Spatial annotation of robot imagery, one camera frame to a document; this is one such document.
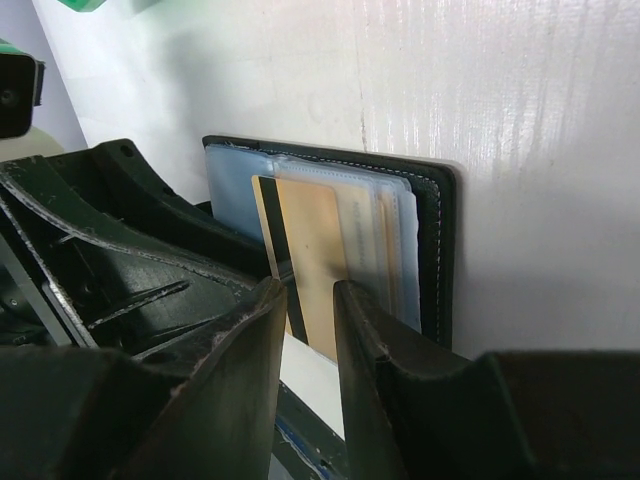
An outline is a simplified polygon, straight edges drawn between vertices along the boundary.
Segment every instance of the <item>white wall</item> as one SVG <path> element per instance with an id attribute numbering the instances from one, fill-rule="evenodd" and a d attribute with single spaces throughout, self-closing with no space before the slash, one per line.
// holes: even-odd
<path id="1" fill-rule="evenodd" d="M 67 151 L 87 148 L 51 48 L 30 1 L 0 0 L 0 38 L 46 63 L 42 105 L 34 111 L 33 125 L 51 135 Z M 43 145 L 40 137 L 42 135 L 38 133 L 32 144 Z"/>
<path id="2" fill-rule="evenodd" d="M 640 344 L 639 2 L 34 1 L 90 144 L 193 200 L 211 133 L 444 159 L 457 351 Z"/>

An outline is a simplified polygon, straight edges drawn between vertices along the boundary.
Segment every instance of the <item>black camera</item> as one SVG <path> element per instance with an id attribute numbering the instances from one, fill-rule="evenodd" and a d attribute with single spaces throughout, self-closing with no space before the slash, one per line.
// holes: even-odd
<path id="1" fill-rule="evenodd" d="M 0 139 L 20 137 L 31 128 L 41 68 L 30 55 L 0 53 Z"/>

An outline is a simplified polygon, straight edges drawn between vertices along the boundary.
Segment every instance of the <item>green object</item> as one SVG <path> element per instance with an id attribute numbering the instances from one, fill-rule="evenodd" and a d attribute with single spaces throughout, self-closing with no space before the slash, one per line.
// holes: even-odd
<path id="1" fill-rule="evenodd" d="M 0 53 L 16 53 L 17 54 L 22 52 L 18 50 L 16 47 L 14 47 L 13 45 L 11 45 L 6 40 L 2 40 L 0 38 Z"/>
<path id="2" fill-rule="evenodd" d="M 59 0 L 67 7 L 74 9 L 76 12 L 93 12 L 102 5 L 106 0 Z"/>

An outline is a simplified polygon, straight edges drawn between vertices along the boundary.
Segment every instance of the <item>card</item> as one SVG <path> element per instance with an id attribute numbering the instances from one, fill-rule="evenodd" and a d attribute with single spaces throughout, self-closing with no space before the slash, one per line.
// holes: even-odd
<path id="1" fill-rule="evenodd" d="M 252 183 L 272 273 L 288 287 L 291 330 L 336 361 L 333 285 L 348 270 L 335 191 L 258 176 Z"/>

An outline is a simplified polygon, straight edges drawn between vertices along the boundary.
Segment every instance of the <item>gold card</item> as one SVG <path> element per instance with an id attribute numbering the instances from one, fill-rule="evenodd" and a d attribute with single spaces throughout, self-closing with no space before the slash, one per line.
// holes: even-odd
<path id="1" fill-rule="evenodd" d="M 284 179 L 254 176 L 252 182 L 272 272 L 297 293 L 309 346 L 336 361 L 333 285 L 348 274 L 335 192 Z M 289 306 L 300 338 L 291 295 Z"/>

